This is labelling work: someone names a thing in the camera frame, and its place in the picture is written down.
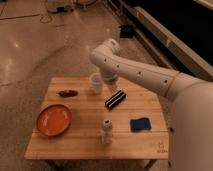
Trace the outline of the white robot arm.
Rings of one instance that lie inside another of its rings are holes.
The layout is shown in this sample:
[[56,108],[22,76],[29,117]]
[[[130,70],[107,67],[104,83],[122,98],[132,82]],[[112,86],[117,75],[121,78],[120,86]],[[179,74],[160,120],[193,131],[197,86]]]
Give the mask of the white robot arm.
[[213,81],[119,56],[112,38],[90,52],[102,79],[123,77],[171,102],[168,171],[213,171]]

